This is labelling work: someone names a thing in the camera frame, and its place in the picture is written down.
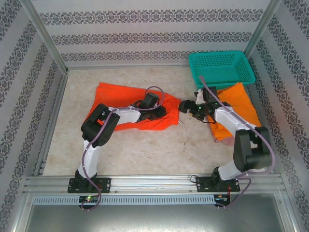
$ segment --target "teal basket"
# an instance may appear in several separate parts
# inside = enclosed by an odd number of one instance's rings
[[[243,85],[255,82],[250,64],[241,51],[193,53],[189,55],[189,63],[197,88],[203,88],[199,76],[206,84],[217,89],[227,88],[242,82]]]

